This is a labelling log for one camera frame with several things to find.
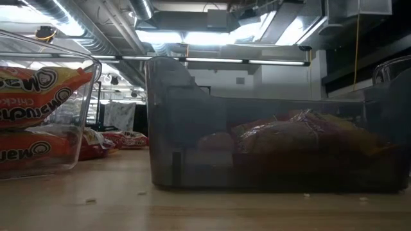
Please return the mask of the silver round air duct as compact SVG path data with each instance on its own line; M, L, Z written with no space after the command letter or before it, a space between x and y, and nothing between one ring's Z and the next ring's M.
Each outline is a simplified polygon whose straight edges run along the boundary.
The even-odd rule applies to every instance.
M139 20L147 21L154 15L151 0L129 0L130 6Z

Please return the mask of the orange Maruchan chicken noodle pack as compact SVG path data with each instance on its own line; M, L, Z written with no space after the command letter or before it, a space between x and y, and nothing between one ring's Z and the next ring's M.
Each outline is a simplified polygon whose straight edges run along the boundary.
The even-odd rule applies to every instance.
M0 66L0 130L40 124L92 77L82 68Z
M0 171L71 162L77 152L76 137L60 137L46 132L0 133Z

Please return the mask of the large ribbed air duct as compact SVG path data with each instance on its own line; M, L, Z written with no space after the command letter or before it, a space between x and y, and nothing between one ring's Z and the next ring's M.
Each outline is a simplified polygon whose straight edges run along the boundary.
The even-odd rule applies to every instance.
M47 17L59 32L73 39L91 54L121 55L121 52L74 0L22 1L36 13Z

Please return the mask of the grey ceiling box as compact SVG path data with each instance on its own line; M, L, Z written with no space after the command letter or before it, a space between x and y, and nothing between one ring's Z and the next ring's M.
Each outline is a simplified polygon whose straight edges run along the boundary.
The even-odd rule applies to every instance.
M226 10L207 11L207 29L226 30L229 25L229 15Z

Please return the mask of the long LED tube light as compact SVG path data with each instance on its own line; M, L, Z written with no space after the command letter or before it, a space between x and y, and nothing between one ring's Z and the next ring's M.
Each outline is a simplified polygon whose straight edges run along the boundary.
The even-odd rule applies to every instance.
M91 55L98 60L106 61L147 61L153 56L121 56L121 55ZM235 59L235 58L200 58L200 57L177 57L170 56L179 62L204 62L204 63L221 63L221 64L245 64L245 65L280 65L280 66L297 66L308 67L311 62L307 61L291 61L291 60L251 60L251 59Z

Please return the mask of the white cloth cover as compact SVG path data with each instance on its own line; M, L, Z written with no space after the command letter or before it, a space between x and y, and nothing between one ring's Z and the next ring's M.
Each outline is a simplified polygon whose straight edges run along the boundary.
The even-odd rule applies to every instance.
M121 131L132 131L135 112L135 103L108 103L105 105L103 125L114 126Z

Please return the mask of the bright ceiling light panel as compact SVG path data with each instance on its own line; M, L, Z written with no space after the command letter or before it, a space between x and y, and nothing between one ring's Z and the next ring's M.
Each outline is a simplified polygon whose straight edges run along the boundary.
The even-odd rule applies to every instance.
M225 46L235 40L228 33L176 32L136 30L141 42L150 44L190 44L199 46Z
M276 46L302 44L313 32L327 21L327 16L297 16L285 29Z

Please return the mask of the grey translucent plastic bin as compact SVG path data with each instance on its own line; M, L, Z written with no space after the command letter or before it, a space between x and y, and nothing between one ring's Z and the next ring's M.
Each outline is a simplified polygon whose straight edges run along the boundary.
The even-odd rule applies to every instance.
M393 193L411 173L411 68L336 100L221 98L204 92L178 61L146 63L152 182L181 189L277 193ZM238 152L231 129L313 109L348 118L396 147L359 153Z

